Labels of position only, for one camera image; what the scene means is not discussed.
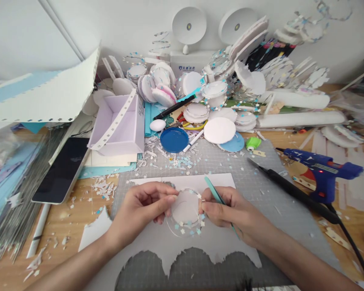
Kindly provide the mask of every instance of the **blue paper disc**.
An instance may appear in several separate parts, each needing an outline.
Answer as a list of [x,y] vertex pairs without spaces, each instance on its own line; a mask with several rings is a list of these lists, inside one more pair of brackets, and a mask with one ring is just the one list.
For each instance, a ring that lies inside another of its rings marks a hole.
[[189,137],[183,129],[170,127],[162,132],[161,144],[166,151],[179,153],[189,144]]
[[226,142],[218,145],[220,149],[226,150],[227,152],[238,152],[241,151],[244,147],[244,138],[240,133],[236,132],[234,137]]

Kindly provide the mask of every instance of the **phone screen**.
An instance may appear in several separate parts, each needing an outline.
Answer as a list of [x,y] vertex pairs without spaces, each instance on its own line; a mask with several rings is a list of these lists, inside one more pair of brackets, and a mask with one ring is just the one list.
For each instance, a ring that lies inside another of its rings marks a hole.
[[88,138],[70,137],[32,197],[33,202],[60,204],[70,195],[82,169]]

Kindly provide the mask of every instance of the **blue glue gun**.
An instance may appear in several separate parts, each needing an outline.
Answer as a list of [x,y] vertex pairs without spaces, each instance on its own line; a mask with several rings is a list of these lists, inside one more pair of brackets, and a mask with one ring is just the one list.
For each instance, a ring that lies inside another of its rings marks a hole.
[[363,167],[350,162],[334,163],[333,158],[327,156],[298,149],[276,149],[283,152],[291,160],[304,164],[313,173],[316,189],[310,194],[310,197],[319,203],[328,204],[334,201],[336,177],[352,180],[364,171]]

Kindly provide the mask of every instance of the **lavender box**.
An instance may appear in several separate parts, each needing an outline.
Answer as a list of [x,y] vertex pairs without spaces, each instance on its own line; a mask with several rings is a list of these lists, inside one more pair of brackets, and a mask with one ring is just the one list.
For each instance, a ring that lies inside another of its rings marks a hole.
[[[109,129],[129,95],[106,96],[97,113],[88,147],[93,146]],[[98,150],[104,156],[137,154],[144,152],[144,104],[138,95],[130,103],[108,142]]]

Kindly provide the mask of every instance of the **white marker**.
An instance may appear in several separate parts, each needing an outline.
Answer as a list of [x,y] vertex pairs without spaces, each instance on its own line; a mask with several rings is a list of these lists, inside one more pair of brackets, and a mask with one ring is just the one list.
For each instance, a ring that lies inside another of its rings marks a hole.
[[205,127],[203,128],[203,130],[201,130],[196,136],[195,138],[193,138],[193,140],[183,149],[183,152],[187,152],[188,149],[197,141],[197,139],[199,139],[199,137],[203,134]]
[[51,206],[51,204],[46,204],[46,203],[43,205],[42,213],[40,214],[39,221],[36,226],[35,233],[34,233],[34,238],[32,239],[30,249],[28,250],[26,259],[34,256],[36,253],[36,250],[38,249],[39,241],[40,241],[40,238],[42,237],[44,224],[46,223],[46,218],[49,213],[50,206]]

